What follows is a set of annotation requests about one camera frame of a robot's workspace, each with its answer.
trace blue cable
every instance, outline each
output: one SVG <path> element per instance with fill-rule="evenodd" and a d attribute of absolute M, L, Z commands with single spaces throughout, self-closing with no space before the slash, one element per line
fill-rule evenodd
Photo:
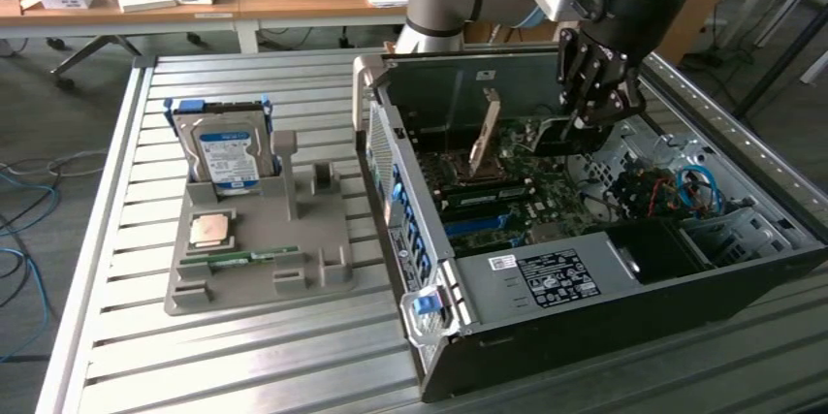
<path fill-rule="evenodd" d="M 35 284 L 38 285 L 38 291 L 40 293 L 40 303 L 43 304 L 43 321 L 40 322 L 40 328 L 35 332 L 35 334 L 26 340 L 26 342 L 18 347 L 15 351 L 0 358 L 0 364 L 6 363 L 12 356 L 15 356 L 23 349 L 28 347 L 31 343 L 43 335 L 47 330 L 47 326 L 50 325 L 50 307 L 47 305 L 47 292 L 43 289 L 43 279 L 40 278 L 40 271 L 35 266 L 35 263 L 28 258 L 26 254 L 23 254 L 18 249 L 12 249 L 8 247 L 0 247 L 0 252 L 6 252 L 10 254 L 15 254 L 18 257 L 26 260 L 26 264 L 28 269 L 31 270 L 32 275 L 35 276 Z"/>
<path fill-rule="evenodd" d="M 0 227 L 0 230 L 3 230 L 3 229 L 7 230 L 6 233 L 0 233 L 0 237 L 7 237 L 7 236 L 12 235 L 14 233 L 19 233 L 23 230 L 26 230 L 27 228 L 34 227 L 38 223 L 40 223 L 43 221 L 44 218 L 47 218 L 50 216 L 50 214 L 55 211 L 55 207 L 58 207 L 58 201 L 59 201 L 59 198 L 60 198 L 60 194 L 59 194 L 58 190 L 52 186 L 47 186 L 46 184 L 28 184 L 28 183 L 23 183 L 20 181 L 18 181 L 16 179 L 14 179 L 12 177 L 10 177 L 8 175 L 3 174 L 3 173 L 0 173 L 0 178 L 6 179 L 10 183 L 12 183 L 12 185 L 15 185 L 15 186 L 18 186 L 20 188 L 40 189 L 40 190 L 48 191 L 52 194 L 52 202 L 50 203 L 50 206 L 47 207 L 47 209 L 43 211 L 43 213 L 31 222 L 28 222 L 26 225 L 23 225 L 18 229 L 14 229 L 11 225 Z"/>
<path fill-rule="evenodd" d="M 678 174 L 676 174 L 678 194 L 684 204 L 688 207 L 694 207 L 694 203 L 690 199 L 690 196 L 687 196 L 687 192 L 682 190 L 682 185 L 684 184 L 682 175 L 684 174 L 684 172 L 698 172 L 699 174 L 704 176 L 704 178 L 708 179 L 708 184 L 711 184 L 711 190 L 714 191 L 714 202 L 716 203 L 716 212 L 722 213 L 722 210 L 723 210 L 722 193 L 719 192 L 719 187 L 716 185 L 716 179 L 714 178 L 714 174 L 711 173 L 711 171 L 700 165 L 688 165 L 686 167 L 682 167 L 682 169 L 678 171 Z"/>

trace metal grated table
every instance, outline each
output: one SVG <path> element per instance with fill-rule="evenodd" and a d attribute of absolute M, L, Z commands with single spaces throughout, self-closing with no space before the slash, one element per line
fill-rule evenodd
<path fill-rule="evenodd" d="M 468 396 L 418 402 L 352 145 L 352 61 L 379 52 L 162 57 L 136 66 L 38 412 L 779 412 L 819 402 L 828 393 L 824 267 L 726 323 Z M 679 87 L 699 92 L 686 81 Z M 170 317 L 163 297 L 187 163 L 162 102 L 262 94 L 275 103 L 276 127 L 299 132 L 299 170 L 332 159 L 343 174 L 359 285 L 342 295 Z M 654 119 L 679 129 L 648 97 Z M 758 157 L 772 155 L 760 149 Z M 803 189 L 802 182 L 791 181 Z M 814 198 L 823 218 L 824 201 Z"/>

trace robotic arm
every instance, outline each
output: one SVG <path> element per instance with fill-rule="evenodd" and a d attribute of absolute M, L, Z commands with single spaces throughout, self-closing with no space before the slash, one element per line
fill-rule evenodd
<path fill-rule="evenodd" d="M 467 21 L 531 27 L 544 16 L 582 20 L 560 32 L 560 104 L 578 128 L 602 127 L 644 111 L 638 66 L 659 46 L 686 0 L 410 0 L 398 52 L 462 49 Z M 562 139 L 567 138 L 568 129 Z"/>

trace chair caster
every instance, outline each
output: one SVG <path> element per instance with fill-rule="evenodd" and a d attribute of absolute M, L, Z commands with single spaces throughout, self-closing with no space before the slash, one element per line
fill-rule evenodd
<path fill-rule="evenodd" d="M 55 80 L 55 86 L 62 91 L 71 91 L 72 89 L 75 89 L 75 81 L 71 80 L 70 78 L 58 78 Z"/>
<path fill-rule="evenodd" d="M 187 40 L 195 46 L 200 46 L 202 44 L 204 44 L 204 41 L 202 40 L 200 35 L 196 33 L 187 33 Z"/>
<path fill-rule="evenodd" d="M 66 42 L 63 39 L 47 38 L 47 46 L 54 50 L 66 50 Z"/>

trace hard drive label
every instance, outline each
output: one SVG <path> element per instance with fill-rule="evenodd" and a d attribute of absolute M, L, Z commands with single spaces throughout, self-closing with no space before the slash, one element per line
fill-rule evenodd
<path fill-rule="evenodd" d="M 259 181 L 256 159 L 247 152 L 252 138 L 246 131 L 200 135 L 212 182 L 222 188 L 246 188 Z"/>
<path fill-rule="evenodd" d="M 520 259 L 518 268 L 540 307 L 552 307 L 600 295 L 575 249 Z"/>

